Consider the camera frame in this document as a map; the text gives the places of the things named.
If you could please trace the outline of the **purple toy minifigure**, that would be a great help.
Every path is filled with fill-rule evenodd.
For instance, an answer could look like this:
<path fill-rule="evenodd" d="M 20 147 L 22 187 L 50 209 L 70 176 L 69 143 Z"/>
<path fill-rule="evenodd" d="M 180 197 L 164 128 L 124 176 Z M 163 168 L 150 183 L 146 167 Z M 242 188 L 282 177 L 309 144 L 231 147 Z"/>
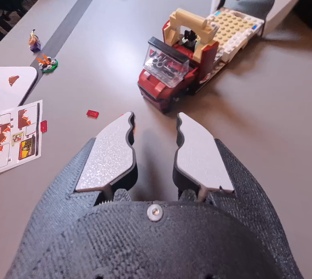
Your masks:
<path fill-rule="evenodd" d="M 30 51 L 33 53 L 41 51 L 41 43 L 38 36 L 35 34 L 35 29 L 30 33 L 28 44 Z"/>

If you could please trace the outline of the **white plastic board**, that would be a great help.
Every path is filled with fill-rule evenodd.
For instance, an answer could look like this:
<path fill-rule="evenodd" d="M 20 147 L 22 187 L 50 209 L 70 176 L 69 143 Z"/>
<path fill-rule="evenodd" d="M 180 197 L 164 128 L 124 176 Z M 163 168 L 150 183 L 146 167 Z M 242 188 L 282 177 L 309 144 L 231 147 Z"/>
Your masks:
<path fill-rule="evenodd" d="M 19 75 L 20 78 L 11 87 L 8 78 Z M 6 110 L 17 107 L 38 77 L 34 67 L 0 67 L 0 108 Z"/>

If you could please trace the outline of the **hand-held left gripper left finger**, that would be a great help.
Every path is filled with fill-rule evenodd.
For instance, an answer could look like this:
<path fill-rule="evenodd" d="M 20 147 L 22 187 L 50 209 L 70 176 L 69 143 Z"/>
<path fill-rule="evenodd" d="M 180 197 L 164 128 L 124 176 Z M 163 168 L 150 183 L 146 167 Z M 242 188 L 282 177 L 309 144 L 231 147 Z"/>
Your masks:
<path fill-rule="evenodd" d="M 103 191 L 134 169 L 134 118 L 133 112 L 126 112 L 96 136 L 77 182 L 77 192 Z"/>

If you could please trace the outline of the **red tan brick toy truck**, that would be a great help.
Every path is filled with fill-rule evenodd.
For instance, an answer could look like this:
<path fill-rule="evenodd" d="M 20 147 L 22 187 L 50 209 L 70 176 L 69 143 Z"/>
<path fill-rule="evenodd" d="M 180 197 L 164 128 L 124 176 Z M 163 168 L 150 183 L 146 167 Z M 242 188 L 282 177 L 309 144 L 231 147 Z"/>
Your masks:
<path fill-rule="evenodd" d="M 178 8 L 151 37 L 138 78 L 142 96 L 162 113 L 182 95 L 193 95 L 221 71 L 248 41 L 260 35 L 264 20 L 222 7 L 207 18 Z"/>

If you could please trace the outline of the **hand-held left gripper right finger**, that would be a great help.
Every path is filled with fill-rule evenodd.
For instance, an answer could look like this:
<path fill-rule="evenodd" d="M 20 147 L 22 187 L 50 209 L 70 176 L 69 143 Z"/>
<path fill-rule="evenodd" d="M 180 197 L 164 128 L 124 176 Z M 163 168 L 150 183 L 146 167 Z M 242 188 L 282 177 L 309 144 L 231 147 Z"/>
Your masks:
<path fill-rule="evenodd" d="M 183 112 L 177 115 L 174 184 L 179 192 L 196 196 L 209 192 L 233 193 L 234 187 L 212 134 Z"/>

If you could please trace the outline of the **sticker sheet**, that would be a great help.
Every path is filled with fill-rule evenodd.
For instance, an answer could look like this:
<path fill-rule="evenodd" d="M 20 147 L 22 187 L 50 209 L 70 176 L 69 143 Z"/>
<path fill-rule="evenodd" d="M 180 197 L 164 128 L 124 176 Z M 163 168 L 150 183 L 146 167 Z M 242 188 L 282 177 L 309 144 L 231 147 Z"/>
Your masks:
<path fill-rule="evenodd" d="M 0 172 L 41 156 L 42 100 L 0 112 Z"/>

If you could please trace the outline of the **grey desk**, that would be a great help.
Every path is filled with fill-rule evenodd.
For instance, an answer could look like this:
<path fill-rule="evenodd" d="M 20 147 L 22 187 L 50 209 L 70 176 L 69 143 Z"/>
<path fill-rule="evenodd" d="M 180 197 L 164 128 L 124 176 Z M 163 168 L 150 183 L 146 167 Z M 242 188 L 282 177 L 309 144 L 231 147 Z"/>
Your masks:
<path fill-rule="evenodd" d="M 171 12 L 206 16 L 211 0 L 87 0 L 28 102 L 43 100 L 48 132 L 41 158 L 1 175 L 1 230 L 23 230 L 50 182 L 91 137 L 133 111 L 139 200 L 174 200 L 176 116 L 206 127 L 247 166 L 286 230 L 311 223 L 311 29 L 291 13 L 265 39 L 254 39 L 195 96 L 165 116 L 146 102 L 137 80 L 147 40 L 161 38 Z M 97 119 L 88 110 L 99 112 Z"/>

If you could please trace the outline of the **brick campfire on green base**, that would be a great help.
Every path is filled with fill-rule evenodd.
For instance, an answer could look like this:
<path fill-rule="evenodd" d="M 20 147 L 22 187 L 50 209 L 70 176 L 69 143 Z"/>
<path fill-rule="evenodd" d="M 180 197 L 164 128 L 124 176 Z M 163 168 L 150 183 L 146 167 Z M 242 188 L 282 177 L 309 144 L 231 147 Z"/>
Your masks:
<path fill-rule="evenodd" d="M 58 61 L 56 58 L 51 58 L 50 56 L 42 55 L 42 57 L 36 57 L 38 61 L 39 70 L 43 73 L 51 73 L 58 67 Z"/>

